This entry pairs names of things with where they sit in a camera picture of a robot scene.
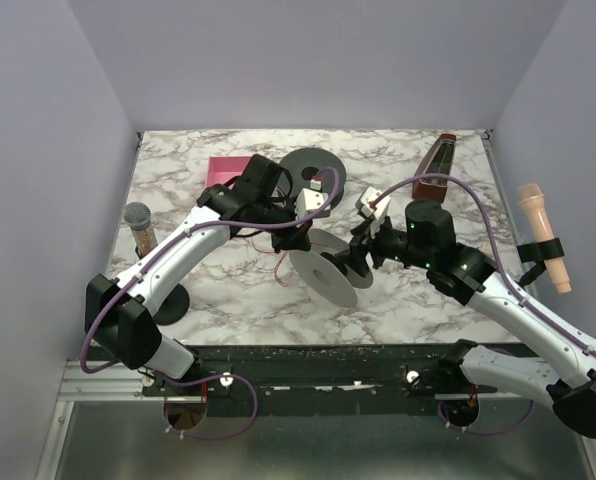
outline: pink tray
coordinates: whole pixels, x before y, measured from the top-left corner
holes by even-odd
[[[250,157],[209,157],[209,170],[205,187],[211,187],[217,183],[225,183],[227,180],[240,175],[247,166]]]

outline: wall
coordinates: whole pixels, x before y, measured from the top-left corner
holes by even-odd
[[[562,238],[573,292],[541,297],[596,336],[596,0],[570,0],[498,122],[492,144],[504,187],[538,183]],[[516,207],[523,235],[528,222]]]
[[[135,146],[66,2],[0,1],[0,479],[35,475]]]
[[[142,129],[491,128],[564,0],[70,0]]]

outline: black clamp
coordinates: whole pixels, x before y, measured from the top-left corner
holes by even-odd
[[[520,261],[522,263],[536,263],[536,265],[531,267],[527,273],[520,277],[518,285],[522,288],[535,282],[536,279],[547,270],[545,260],[552,260],[554,258],[565,256],[565,251],[562,248],[562,243],[560,243],[560,238],[557,237],[544,242],[532,242],[518,245],[516,249],[518,250],[518,255],[520,256]]]

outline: white marble surface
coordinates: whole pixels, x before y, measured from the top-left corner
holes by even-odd
[[[210,156],[260,153],[279,161],[290,151],[318,146],[334,152],[347,168],[345,198],[331,218],[318,220],[345,240],[358,223],[353,208],[361,191],[385,189],[411,176],[441,132],[419,130],[244,130],[150,132],[138,158],[129,201],[146,203],[162,241],[187,215],[204,188]],[[484,199],[507,270],[521,273],[509,224],[477,132],[459,131],[452,173]],[[411,201],[410,189],[392,196],[397,225]],[[458,239],[490,251],[476,205],[451,185],[444,207],[454,217]],[[256,237],[269,250],[269,237]],[[443,297],[421,270],[387,262],[374,272],[374,285],[358,290],[358,305],[330,304],[299,279],[288,259],[279,269],[288,287],[273,276],[278,256],[256,252],[234,239],[215,251],[183,284],[192,306],[186,317],[163,332],[190,344],[341,344],[512,341],[493,321]],[[122,225],[114,249],[111,276],[137,261],[129,229]]]

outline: white disc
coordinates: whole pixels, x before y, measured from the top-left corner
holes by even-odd
[[[349,280],[329,260],[309,251],[292,250],[289,260],[300,278],[316,293],[341,307],[355,307],[358,296]]]
[[[333,255],[349,248],[349,245],[343,239],[319,228],[309,230],[309,241],[312,242],[311,250],[316,253],[327,252]],[[354,288],[369,288],[374,283],[374,276],[371,270],[369,270],[366,277],[362,277],[352,268],[347,267],[347,275],[345,277]]]

